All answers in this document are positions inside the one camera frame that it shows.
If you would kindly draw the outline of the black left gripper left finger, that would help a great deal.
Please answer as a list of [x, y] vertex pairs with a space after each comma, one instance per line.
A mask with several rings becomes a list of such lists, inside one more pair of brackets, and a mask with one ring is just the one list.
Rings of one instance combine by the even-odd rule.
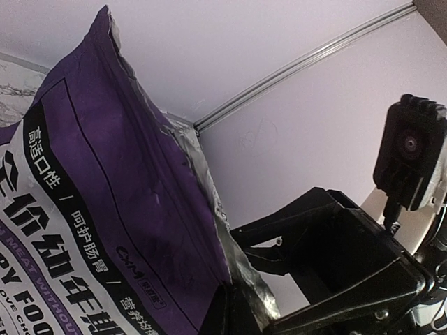
[[200, 335], [229, 335], [232, 286], [220, 285], [200, 327]]

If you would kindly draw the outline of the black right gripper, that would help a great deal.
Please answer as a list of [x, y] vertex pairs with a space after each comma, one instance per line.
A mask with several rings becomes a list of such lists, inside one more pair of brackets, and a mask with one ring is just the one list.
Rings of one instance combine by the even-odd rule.
[[256, 270], [293, 268], [310, 303], [264, 334], [416, 334], [431, 273], [343, 192], [313, 187], [230, 234]]

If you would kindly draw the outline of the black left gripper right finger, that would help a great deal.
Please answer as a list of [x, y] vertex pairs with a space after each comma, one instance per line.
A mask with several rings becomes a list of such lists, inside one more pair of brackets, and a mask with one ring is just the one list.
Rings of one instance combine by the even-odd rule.
[[232, 295], [232, 334], [262, 334], [243, 289], [239, 285], [235, 286]]

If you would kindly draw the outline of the purple puppy food bag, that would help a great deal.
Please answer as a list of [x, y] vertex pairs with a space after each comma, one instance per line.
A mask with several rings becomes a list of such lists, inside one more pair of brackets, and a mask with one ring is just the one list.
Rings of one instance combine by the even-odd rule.
[[1, 129], [1, 333], [200, 334], [216, 289], [280, 313], [193, 129], [144, 92], [102, 7]]

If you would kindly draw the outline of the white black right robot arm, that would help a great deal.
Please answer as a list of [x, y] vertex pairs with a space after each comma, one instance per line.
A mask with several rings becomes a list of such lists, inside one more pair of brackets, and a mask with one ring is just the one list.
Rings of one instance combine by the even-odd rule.
[[440, 252], [418, 261], [341, 191], [312, 188], [231, 235], [255, 269], [290, 275], [307, 298], [266, 334], [424, 334], [411, 310], [441, 295]]

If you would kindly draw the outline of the right aluminium frame post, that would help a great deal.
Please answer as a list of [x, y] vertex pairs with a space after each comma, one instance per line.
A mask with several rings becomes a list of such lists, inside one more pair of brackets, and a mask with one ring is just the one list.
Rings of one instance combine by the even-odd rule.
[[263, 79], [257, 81], [244, 91], [232, 97], [230, 100], [227, 100], [225, 103], [212, 110], [198, 121], [195, 121], [193, 123], [194, 128], [199, 133], [206, 131], [208, 128], [213, 127], [213, 125], [234, 114], [247, 103], [250, 103], [255, 98], [260, 97], [262, 94], [276, 87], [278, 84], [284, 82], [290, 77], [336, 54], [360, 38], [414, 13], [416, 10], [417, 7], [414, 3], [406, 3], [395, 9], [389, 10], [384, 14], [374, 17], [365, 23], [348, 30], [342, 35], [333, 38], [325, 44], [316, 47], [297, 59], [292, 60], [285, 66], [282, 66], [273, 73], [270, 73]]

